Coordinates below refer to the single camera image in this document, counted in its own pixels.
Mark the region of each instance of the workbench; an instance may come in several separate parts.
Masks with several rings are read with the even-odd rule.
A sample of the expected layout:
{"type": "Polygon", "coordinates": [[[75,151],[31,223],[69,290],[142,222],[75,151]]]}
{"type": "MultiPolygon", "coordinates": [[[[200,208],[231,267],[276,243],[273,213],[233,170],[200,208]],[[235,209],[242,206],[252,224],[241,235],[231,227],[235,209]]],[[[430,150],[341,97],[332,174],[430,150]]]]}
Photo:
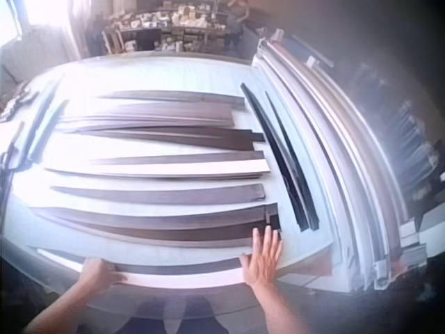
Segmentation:
{"type": "MultiPolygon", "coordinates": [[[[276,119],[266,99],[264,91],[267,90],[275,107],[285,109],[275,89],[265,80],[264,74],[251,65],[243,65],[229,58],[210,57],[193,58],[175,54],[174,56],[156,56],[156,53],[139,52],[129,55],[118,55],[96,58],[80,63],[68,64],[58,67],[54,71],[35,78],[31,83],[33,90],[43,87],[48,80],[54,77],[54,72],[64,72],[56,93],[56,99],[83,99],[93,97],[114,90],[187,90],[203,93],[219,93],[226,95],[243,96],[240,85],[245,83],[257,96],[262,106],[269,113],[273,122],[276,119]]],[[[35,110],[33,105],[21,111],[23,118],[32,118],[35,110]]],[[[236,128],[252,129],[262,132],[262,128],[255,118],[251,108],[234,109],[236,128]]],[[[283,116],[286,126],[291,125],[290,119],[283,116]]],[[[314,168],[314,161],[309,156],[298,132],[289,131],[294,148],[298,151],[301,167],[314,199],[320,228],[318,230],[300,231],[298,222],[292,210],[286,186],[278,169],[274,154],[267,143],[255,143],[256,150],[264,151],[271,173],[261,178],[266,192],[264,204],[277,202],[284,240],[284,252],[279,268],[291,266],[322,250],[329,248],[336,240],[338,245],[337,227],[332,218],[332,212],[321,186],[320,176],[314,168]]],[[[101,138],[84,136],[80,134],[67,136],[54,132],[44,151],[43,159],[70,159],[70,152],[83,150],[85,157],[110,157],[116,152],[136,155],[159,154],[190,154],[205,152],[222,152],[217,149],[178,146],[167,143],[125,141],[116,138],[101,138]]],[[[50,264],[48,260],[33,261],[36,256],[35,248],[54,249],[65,251],[83,257],[101,257],[110,262],[125,264],[139,264],[151,266],[199,264],[226,260],[238,257],[241,253],[250,253],[249,247],[241,248],[169,248],[148,246],[143,244],[130,244],[123,241],[106,239],[88,233],[66,228],[50,223],[33,216],[28,205],[47,207],[64,205],[66,207],[84,208],[94,212],[144,215],[157,214],[198,214],[228,209],[241,209],[251,204],[235,205],[207,205],[207,206],[172,206],[172,205],[137,205],[128,203],[107,202],[104,200],[88,199],[87,201],[75,196],[55,196],[49,189],[49,184],[57,180],[55,173],[50,173],[35,164],[28,170],[16,173],[13,180],[6,219],[3,227],[3,236],[7,240],[4,244],[4,256],[21,272],[30,276],[50,290],[63,293],[76,279],[75,273],[61,270],[60,267],[50,264]]],[[[120,180],[125,186],[144,187],[138,182],[120,180]]],[[[223,181],[226,186],[251,184],[252,180],[223,181]]],[[[189,186],[212,187],[222,184],[217,181],[183,181],[166,182],[164,186],[169,189],[184,189],[189,186]]],[[[148,181],[145,186],[159,185],[158,181],[148,181]]],[[[338,247],[332,247],[332,263],[335,265],[341,260],[338,247]]],[[[240,284],[233,287],[206,289],[205,291],[188,291],[168,293],[168,298],[179,298],[185,295],[205,296],[210,302],[215,315],[242,310],[256,305],[250,290],[242,284],[241,269],[237,273],[240,284]]],[[[92,306],[109,312],[131,315],[135,317],[163,318],[155,312],[148,312],[140,306],[153,298],[165,297],[165,292],[151,292],[147,289],[136,289],[130,286],[118,286],[101,295],[92,302],[92,306]]],[[[208,314],[195,313],[194,317],[206,317],[208,314]]],[[[180,318],[172,311],[172,318],[180,318]]]]}

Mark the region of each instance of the dark wood strip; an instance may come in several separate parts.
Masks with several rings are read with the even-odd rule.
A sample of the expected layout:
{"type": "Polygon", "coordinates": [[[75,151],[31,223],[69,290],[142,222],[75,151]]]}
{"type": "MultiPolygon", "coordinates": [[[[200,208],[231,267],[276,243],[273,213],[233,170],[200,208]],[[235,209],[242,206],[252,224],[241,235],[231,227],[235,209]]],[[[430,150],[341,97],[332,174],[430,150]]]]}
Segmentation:
{"type": "Polygon", "coordinates": [[[164,247],[184,247],[184,248],[225,248],[225,247],[243,247],[251,246],[252,238],[244,239],[228,239],[228,240],[212,240],[212,241],[177,241],[177,240],[162,240],[162,239],[145,239],[139,237],[137,234],[133,235],[123,235],[118,233],[110,232],[110,230],[101,230],[97,225],[80,224],[73,223],[67,219],[60,219],[54,216],[47,215],[37,215],[37,217],[50,221],[52,223],[57,223],[64,225],[67,228],[73,228],[85,233],[90,233],[103,238],[116,239],[123,242],[146,244],[153,246],[164,246],[164,247]]]}
{"type": "Polygon", "coordinates": [[[131,118],[104,120],[76,120],[69,122],[59,122],[56,126],[58,131],[92,131],[92,130],[112,130],[112,129],[132,129],[141,127],[233,127],[233,120],[212,121],[212,120],[134,120],[131,118]]]}
{"type": "Polygon", "coordinates": [[[241,138],[195,138],[185,136],[165,136],[158,134],[116,134],[113,132],[82,132],[90,136],[101,136],[110,138],[140,139],[147,141],[162,141],[166,143],[176,143],[182,145],[203,146],[206,148],[222,148],[225,150],[253,151],[254,147],[251,141],[241,138]]]}
{"type": "Polygon", "coordinates": [[[144,133],[144,134],[174,134],[210,137],[237,137],[241,140],[264,142],[264,135],[250,129],[224,129],[217,127],[141,127],[110,131],[113,133],[144,133]]]}
{"type": "MultiPolygon", "coordinates": [[[[83,264],[85,258],[61,250],[49,250],[43,248],[48,253],[63,257],[67,260],[83,264]]],[[[201,264],[189,264],[182,266],[141,266],[135,264],[115,263],[116,271],[123,273],[141,273],[145,275],[193,275],[200,273],[214,273],[241,267],[239,259],[233,258],[222,261],[207,262],[201,264]]]]}
{"type": "Polygon", "coordinates": [[[126,90],[103,94],[100,97],[133,100],[213,102],[244,106],[244,98],[239,96],[177,90],[126,90]]]}
{"type": "Polygon", "coordinates": [[[269,94],[267,92],[266,92],[266,97],[270,103],[270,106],[272,107],[275,117],[277,118],[278,125],[280,126],[281,132],[284,137],[284,141],[286,142],[287,148],[289,150],[290,154],[289,158],[292,159],[293,161],[292,172],[295,174],[297,186],[299,187],[300,192],[302,194],[301,198],[302,206],[306,207],[305,210],[307,211],[309,226],[311,227],[312,230],[317,230],[319,229],[320,219],[318,218],[317,212],[315,210],[314,200],[312,199],[312,194],[309,189],[309,185],[307,184],[305,174],[301,169],[301,165],[300,162],[298,161],[297,154],[293,149],[291,139],[287,136],[283,122],[281,121],[281,118],[278,115],[275,105],[272,103],[272,100],[270,99],[269,94]]]}
{"type": "Polygon", "coordinates": [[[51,189],[70,195],[98,198],[116,202],[170,205],[235,204],[263,200],[266,197],[262,184],[227,186],[212,189],[187,189],[167,191],[125,191],[105,189],[69,188],[51,186],[51,189]]]}
{"type": "Polygon", "coordinates": [[[255,112],[258,121],[263,127],[264,134],[266,135],[270,148],[275,155],[280,172],[286,181],[289,198],[296,216],[297,224],[300,226],[302,231],[306,230],[309,228],[309,213],[305,203],[303,202],[300,188],[298,187],[298,180],[294,173],[296,168],[293,164],[293,160],[289,156],[287,149],[283,146],[280,137],[277,135],[274,126],[270,122],[268,115],[260,105],[258,99],[244,83],[241,84],[241,89],[247,97],[249,105],[255,112]]]}
{"type": "Polygon", "coordinates": [[[241,225],[224,226],[221,228],[202,228],[195,230],[136,230],[133,228],[110,228],[108,226],[84,224],[74,221],[85,228],[119,234],[133,238],[166,241],[222,241],[232,239],[244,239],[252,236],[254,228],[263,230],[266,221],[254,221],[241,225]]]}
{"type": "Polygon", "coordinates": [[[92,165],[148,165],[148,164],[193,164],[197,162],[246,161],[264,159],[263,151],[240,151],[229,153],[159,155],[150,157],[116,157],[92,159],[92,165]]]}
{"type": "MultiPolygon", "coordinates": [[[[148,230],[193,230],[200,228],[218,228],[253,221],[260,221],[266,215],[278,215],[277,203],[257,205],[245,209],[210,214],[190,214],[185,216],[122,216],[115,214],[100,214],[64,207],[33,207],[33,212],[39,215],[50,215],[71,221],[96,224],[115,228],[134,228],[148,230]]],[[[279,222],[271,222],[275,229],[280,229],[279,222]]]]}

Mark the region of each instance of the wall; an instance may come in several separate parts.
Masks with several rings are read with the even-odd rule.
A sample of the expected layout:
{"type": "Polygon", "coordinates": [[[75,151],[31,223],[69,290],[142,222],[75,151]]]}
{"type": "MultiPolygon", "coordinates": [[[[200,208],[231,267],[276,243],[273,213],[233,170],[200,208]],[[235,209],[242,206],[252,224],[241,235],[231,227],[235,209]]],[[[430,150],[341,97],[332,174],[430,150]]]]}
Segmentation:
{"type": "Polygon", "coordinates": [[[427,136],[445,138],[444,20],[432,0],[251,0],[329,56],[340,77],[365,62],[414,102],[427,136]]]}
{"type": "Polygon", "coordinates": [[[103,13],[105,17],[113,14],[112,0],[91,0],[91,17],[103,13]]]}
{"type": "Polygon", "coordinates": [[[68,56],[58,29],[42,27],[25,33],[0,48],[0,97],[16,86],[6,68],[18,81],[31,80],[45,70],[67,63],[68,56]]]}

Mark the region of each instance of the workshop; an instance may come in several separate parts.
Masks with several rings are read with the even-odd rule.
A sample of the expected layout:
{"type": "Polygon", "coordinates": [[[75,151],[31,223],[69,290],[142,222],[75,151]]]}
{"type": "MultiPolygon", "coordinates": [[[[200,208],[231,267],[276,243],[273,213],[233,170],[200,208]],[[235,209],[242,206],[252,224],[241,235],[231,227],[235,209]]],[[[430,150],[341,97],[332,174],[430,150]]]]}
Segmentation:
{"type": "Polygon", "coordinates": [[[0,0],[3,333],[405,333],[443,293],[438,95],[272,2],[0,0]]]}

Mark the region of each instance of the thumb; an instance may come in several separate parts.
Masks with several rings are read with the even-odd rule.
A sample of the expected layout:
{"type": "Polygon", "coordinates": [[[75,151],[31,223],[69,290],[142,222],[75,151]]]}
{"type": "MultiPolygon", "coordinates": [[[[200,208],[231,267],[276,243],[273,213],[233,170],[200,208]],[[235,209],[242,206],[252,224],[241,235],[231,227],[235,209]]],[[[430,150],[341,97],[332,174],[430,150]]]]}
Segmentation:
{"type": "Polygon", "coordinates": [[[127,281],[127,277],[123,273],[113,273],[113,283],[123,283],[127,281]]]}
{"type": "Polygon", "coordinates": [[[249,267],[250,259],[246,254],[241,254],[239,257],[239,261],[241,262],[241,266],[246,269],[249,267]]]}

